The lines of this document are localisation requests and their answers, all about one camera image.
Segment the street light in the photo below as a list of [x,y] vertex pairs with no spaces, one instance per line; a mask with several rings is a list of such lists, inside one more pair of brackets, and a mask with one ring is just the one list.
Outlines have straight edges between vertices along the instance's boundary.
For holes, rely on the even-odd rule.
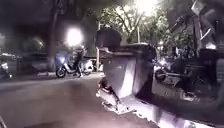
[[66,34],[66,44],[69,47],[80,45],[83,41],[83,34],[79,28],[69,28]]
[[135,0],[135,5],[139,13],[145,13],[146,16],[151,16],[159,0]]

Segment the parked scooter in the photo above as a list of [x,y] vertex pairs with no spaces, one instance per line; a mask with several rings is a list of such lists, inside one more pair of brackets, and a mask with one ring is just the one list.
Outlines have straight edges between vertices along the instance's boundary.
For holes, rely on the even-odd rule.
[[77,68],[80,69],[84,75],[90,75],[93,72],[93,64],[91,60],[81,60],[80,65],[75,67],[73,64],[69,64],[68,59],[65,57],[59,57],[57,60],[56,76],[58,78],[64,78],[66,74],[73,74],[76,77],[81,77]]
[[177,55],[176,57],[164,57],[160,61],[154,61],[156,67],[155,79],[157,82],[164,82],[164,80],[169,77],[176,77],[178,79],[188,77],[189,71],[186,69],[186,65],[192,59],[187,52],[188,51],[184,51],[184,53],[175,53]]

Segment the street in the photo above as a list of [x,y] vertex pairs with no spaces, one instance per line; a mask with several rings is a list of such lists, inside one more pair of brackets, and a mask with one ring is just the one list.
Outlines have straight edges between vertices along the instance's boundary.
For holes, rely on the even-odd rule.
[[106,111],[95,96],[99,79],[92,74],[2,82],[0,115],[9,128],[148,128],[131,113]]

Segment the wheel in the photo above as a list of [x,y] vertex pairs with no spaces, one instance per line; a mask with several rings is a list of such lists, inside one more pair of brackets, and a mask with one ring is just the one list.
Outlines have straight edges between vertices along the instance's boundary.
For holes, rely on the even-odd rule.
[[166,75],[165,75],[165,71],[163,71],[163,70],[157,70],[156,72],[155,72],[155,78],[156,78],[156,81],[157,82],[163,82],[165,79],[166,79]]
[[58,69],[56,70],[56,76],[57,76],[58,78],[64,78],[65,75],[66,75],[66,70],[65,70],[64,67],[58,68]]

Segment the person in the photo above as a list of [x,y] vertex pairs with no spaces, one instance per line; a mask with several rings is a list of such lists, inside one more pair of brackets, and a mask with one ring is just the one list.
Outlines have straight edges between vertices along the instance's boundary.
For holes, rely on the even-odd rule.
[[81,72],[79,65],[80,65],[81,60],[83,59],[84,52],[85,52],[84,49],[81,48],[81,50],[77,52],[76,61],[74,62],[74,69],[77,70],[77,73],[80,75],[80,77],[83,77],[83,74]]

